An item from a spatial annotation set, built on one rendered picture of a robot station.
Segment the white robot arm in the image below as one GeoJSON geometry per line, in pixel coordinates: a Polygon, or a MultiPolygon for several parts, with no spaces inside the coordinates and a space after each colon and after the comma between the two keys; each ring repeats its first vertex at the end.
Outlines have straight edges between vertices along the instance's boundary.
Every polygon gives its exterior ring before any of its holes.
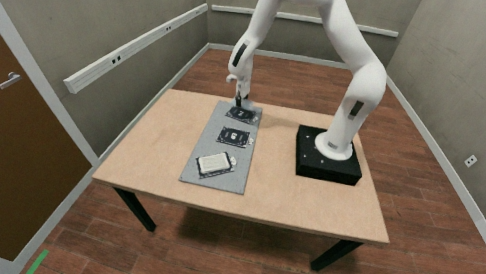
{"type": "Polygon", "coordinates": [[[353,75],[328,134],[320,133],[315,140],[326,157],[347,160],[352,155],[352,139],[383,97],[386,72],[359,32],[345,0],[259,0],[248,30],[232,52],[226,82],[251,79],[254,50],[265,39],[283,1],[317,7],[329,40],[353,75]]]}

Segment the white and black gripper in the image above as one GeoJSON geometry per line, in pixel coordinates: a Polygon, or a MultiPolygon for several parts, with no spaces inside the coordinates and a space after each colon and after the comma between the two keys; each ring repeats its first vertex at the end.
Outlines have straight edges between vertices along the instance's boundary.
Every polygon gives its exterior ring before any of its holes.
{"type": "Polygon", "coordinates": [[[249,80],[247,81],[237,79],[236,97],[235,97],[237,107],[241,107],[242,98],[248,99],[248,93],[250,92],[250,81],[249,80]],[[238,97],[240,97],[240,99],[238,99],[238,97]]]}

